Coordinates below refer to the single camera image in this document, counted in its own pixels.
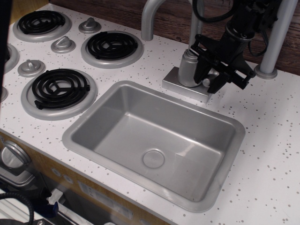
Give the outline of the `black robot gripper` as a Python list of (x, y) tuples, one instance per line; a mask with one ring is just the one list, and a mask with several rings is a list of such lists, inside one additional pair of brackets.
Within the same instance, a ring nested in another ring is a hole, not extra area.
[(255, 77), (253, 69), (243, 58), (247, 41), (224, 34), (219, 41), (197, 34), (191, 52), (197, 56), (194, 81), (200, 83), (213, 68), (219, 75), (213, 80), (208, 93), (218, 92), (226, 83), (245, 89)]

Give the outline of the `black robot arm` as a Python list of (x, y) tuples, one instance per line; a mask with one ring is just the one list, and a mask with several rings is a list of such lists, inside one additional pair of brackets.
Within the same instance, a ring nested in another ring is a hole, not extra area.
[(208, 78), (211, 69), (218, 75), (208, 87), (208, 93), (215, 94), (226, 83), (234, 83), (244, 89), (249, 80), (256, 76), (254, 70), (243, 58), (245, 48), (251, 47), (251, 40), (260, 33), (266, 46), (269, 45), (266, 30), (278, 20), (279, 0), (235, 0), (225, 14), (205, 18), (200, 15), (198, 1), (192, 2), (193, 12), (204, 23), (214, 23), (228, 19), (225, 32), (220, 40), (201, 34), (195, 36), (191, 52), (197, 55), (194, 81), (200, 83)]

